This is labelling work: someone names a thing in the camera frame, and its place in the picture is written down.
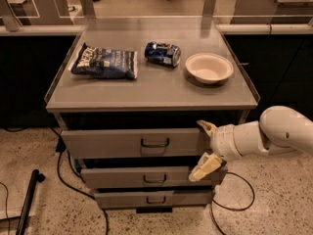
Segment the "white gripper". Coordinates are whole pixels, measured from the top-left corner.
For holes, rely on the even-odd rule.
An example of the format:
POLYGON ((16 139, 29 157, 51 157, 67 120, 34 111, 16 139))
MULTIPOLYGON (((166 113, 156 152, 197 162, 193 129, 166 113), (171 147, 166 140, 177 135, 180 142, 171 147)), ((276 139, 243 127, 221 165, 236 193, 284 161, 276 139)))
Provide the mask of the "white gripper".
POLYGON ((197 124, 210 137, 210 147, 214 154, 204 153, 201 156, 198 164, 189 174, 189 180, 192 182, 202 180, 221 167, 222 159, 228 162, 238 160, 242 157, 235 144, 235 126, 233 124, 223 125, 217 128, 214 123, 202 119, 198 120, 197 124))

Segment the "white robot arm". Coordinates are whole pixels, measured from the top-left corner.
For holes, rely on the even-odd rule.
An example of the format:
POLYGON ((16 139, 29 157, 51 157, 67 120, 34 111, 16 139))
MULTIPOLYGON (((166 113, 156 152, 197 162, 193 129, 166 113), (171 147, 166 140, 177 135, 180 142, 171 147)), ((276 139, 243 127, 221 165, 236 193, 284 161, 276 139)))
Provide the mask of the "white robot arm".
POLYGON ((275 156, 292 152, 313 154, 313 122, 303 114, 285 106, 266 109, 259 120, 239 125, 217 127, 198 120, 209 137, 211 152, 204 152, 189 174, 197 182, 213 173, 223 162, 246 155, 275 156))

